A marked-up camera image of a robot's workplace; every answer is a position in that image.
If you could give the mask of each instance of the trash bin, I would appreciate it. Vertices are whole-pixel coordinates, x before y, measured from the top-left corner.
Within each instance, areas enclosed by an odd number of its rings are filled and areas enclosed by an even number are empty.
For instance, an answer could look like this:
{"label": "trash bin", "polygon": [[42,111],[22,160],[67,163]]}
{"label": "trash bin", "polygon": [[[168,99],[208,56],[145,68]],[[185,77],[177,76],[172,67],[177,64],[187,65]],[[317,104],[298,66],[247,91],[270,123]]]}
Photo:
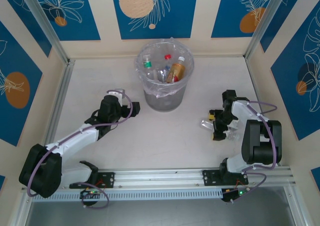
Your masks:
{"label": "trash bin", "polygon": [[[143,56],[150,55],[151,64],[158,69],[165,63],[165,55],[171,55],[173,63],[179,57],[184,57],[185,72],[183,78],[174,83],[160,82],[147,78],[144,70]],[[194,57],[190,50],[179,41],[160,39],[143,47],[135,59],[135,69],[144,89],[145,100],[148,105],[161,112],[172,111],[177,108],[184,97],[186,86],[195,67]]]}

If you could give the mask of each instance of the brown bottle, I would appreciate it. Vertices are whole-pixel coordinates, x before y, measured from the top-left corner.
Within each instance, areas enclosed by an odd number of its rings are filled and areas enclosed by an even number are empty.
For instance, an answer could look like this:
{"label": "brown bottle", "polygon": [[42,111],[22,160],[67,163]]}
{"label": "brown bottle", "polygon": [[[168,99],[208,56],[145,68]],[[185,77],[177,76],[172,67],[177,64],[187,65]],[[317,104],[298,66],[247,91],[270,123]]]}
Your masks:
{"label": "brown bottle", "polygon": [[178,62],[172,65],[168,78],[166,79],[166,82],[168,83],[178,82],[184,77],[184,73],[186,70],[185,66],[183,65],[184,62],[185,62],[184,57],[178,58]]}

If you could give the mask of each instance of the white robotic arm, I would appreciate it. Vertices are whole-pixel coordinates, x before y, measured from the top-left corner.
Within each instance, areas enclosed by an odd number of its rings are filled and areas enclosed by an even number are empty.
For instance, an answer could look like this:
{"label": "white robotic arm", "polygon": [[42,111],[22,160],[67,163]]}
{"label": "white robotic arm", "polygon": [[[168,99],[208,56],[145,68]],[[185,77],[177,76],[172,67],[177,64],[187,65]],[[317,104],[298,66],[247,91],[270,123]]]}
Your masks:
{"label": "white robotic arm", "polygon": [[235,90],[223,92],[222,100],[223,109],[210,110],[209,121],[202,121],[201,125],[213,131],[212,139],[215,141],[230,138],[230,135],[235,138],[239,123],[245,126],[245,132],[241,153],[224,159],[219,172],[208,181],[216,182],[216,184],[211,183],[212,185],[234,185],[230,178],[236,179],[246,168],[273,165],[274,159],[277,163],[280,162],[282,127],[278,121],[269,120],[256,112],[247,98],[237,97]]}
{"label": "white robotic arm", "polygon": [[77,131],[45,147],[39,144],[33,146],[24,163],[19,181],[26,186],[31,181],[30,188],[42,197],[49,197],[59,187],[69,187],[76,182],[95,184],[97,167],[86,161],[66,167],[66,162],[78,151],[110,132],[112,125],[122,123],[139,113],[139,102],[131,102],[125,95],[130,102],[130,108],[127,108],[122,104],[123,95],[125,93],[121,89],[108,91],[101,101],[100,108],[94,111]]}

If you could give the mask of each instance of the beige wall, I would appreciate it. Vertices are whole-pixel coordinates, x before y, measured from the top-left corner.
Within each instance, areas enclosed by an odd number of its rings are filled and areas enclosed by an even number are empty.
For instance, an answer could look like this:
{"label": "beige wall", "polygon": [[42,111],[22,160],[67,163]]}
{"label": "beige wall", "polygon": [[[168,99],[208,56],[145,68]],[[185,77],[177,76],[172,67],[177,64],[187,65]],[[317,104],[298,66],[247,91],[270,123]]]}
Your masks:
{"label": "beige wall", "polygon": [[259,99],[278,106],[278,110],[268,116],[282,124],[281,162],[290,165],[315,225],[320,222],[320,192],[310,170],[320,166],[320,131],[298,141],[270,68],[318,1],[298,0],[266,53],[259,45],[249,60]]}
{"label": "beige wall", "polygon": [[[62,42],[71,58],[135,56],[149,40],[121,40],[113,0],[89,0],[101,41]],[[212,39],[220,0],[196,0],[190,39],[196,55],[243,55],[251,38]]]}
{"label": "beige wall", "polygon": [[0,195],[0,225],[7,225],[22,184],[18,176],[30,148],[43,143],[64,65],[54,50],[47,58],[7,0],[0,0],[0,21],[42,71],[42,78],[30,108],[18,146],[0,140],[0,175],[6,182]]}

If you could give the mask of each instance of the white floor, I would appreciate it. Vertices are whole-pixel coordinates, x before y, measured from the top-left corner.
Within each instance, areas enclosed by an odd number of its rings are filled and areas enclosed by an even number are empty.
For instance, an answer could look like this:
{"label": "white floor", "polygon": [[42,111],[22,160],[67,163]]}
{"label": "white floor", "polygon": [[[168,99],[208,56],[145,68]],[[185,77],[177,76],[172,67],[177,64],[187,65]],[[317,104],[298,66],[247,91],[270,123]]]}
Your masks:
{"label": "white floor", "polygon": [[217,167],[241,151],[241,141],[212,141],[211,132],[200,128],[200,121],[207,118],[209,109],[222,107],[226,89],[257,99],[242,57],[196,57],[181,105],[167,113],[147,105],[133,58],[77,60],[55,139],[79,128],[100,107],[106,90],[115,88],[125,89],[133,101],[140,102],[140,114],[71,161],[86,160],[101,169]]}

